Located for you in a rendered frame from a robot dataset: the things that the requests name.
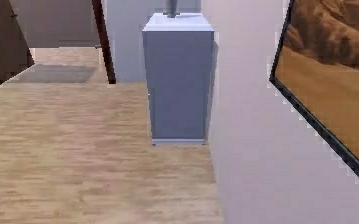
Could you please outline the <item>grey blue cabinet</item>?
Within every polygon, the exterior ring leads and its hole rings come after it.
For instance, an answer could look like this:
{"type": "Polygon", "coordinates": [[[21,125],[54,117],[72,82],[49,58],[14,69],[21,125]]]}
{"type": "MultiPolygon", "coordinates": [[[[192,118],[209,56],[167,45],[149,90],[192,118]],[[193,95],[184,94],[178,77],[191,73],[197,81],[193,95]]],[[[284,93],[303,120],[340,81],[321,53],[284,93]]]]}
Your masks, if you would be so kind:
{"type": "Polygon", "coordinates": [[[200,13],[155,13],[142,37],[152,143],[204,145],[213,27],[200,13]]]}

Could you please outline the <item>grey lamp base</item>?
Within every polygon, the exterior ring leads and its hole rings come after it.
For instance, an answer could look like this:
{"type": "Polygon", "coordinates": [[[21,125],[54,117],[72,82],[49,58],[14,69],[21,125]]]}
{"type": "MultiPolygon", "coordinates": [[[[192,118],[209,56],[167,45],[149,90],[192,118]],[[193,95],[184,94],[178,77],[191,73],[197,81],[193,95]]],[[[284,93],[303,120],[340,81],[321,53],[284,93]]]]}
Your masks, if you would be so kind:
{"type": "Polygon", "coordinates": [[[177,15],[179,15],[178,2],[179,0],[166,0],[166,14],[168,18],[175,18],[177,15]]]}

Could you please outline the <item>black framed desert picture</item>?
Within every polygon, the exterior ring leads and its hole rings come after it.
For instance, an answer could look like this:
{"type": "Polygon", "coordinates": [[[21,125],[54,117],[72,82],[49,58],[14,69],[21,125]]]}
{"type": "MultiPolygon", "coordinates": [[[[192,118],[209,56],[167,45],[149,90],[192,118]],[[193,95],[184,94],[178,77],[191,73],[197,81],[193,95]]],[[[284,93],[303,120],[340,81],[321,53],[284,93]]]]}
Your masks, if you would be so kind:
{"type": "Polygon", "coordinates": [[[359,178],[359,0],[290,0],[269,81],[359,178]]]}

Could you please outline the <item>dark brown room door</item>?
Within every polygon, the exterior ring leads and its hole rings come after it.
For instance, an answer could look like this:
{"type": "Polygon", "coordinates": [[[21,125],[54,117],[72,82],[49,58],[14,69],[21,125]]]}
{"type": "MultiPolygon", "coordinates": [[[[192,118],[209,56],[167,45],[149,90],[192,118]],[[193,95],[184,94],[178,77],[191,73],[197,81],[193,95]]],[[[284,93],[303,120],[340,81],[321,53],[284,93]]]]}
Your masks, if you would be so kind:
{"type": "Polygon", "coordinates": [[[34,65],[34,59],[9,0],[0,0],[0,85],[34,65]]]}

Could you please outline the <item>dark brown door frame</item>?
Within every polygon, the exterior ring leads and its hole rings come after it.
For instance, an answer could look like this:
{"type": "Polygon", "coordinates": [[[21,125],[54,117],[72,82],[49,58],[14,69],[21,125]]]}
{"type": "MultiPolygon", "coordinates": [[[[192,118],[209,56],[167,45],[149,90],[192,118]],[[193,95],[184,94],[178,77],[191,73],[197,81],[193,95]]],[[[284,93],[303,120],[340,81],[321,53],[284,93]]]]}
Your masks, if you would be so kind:
{"type": "Polygon", "coordinates": [[[110,48],[106,24],[105,24],[102,1],[91,0],[91,2],[95,16],[96,27],[98,31],[100,47],[102,49],[104,65],[107,73],[107,80],[109,84],[115,84],[116,75],[113,67],[113,60],[112,60],[111,48],[110,48]]]}

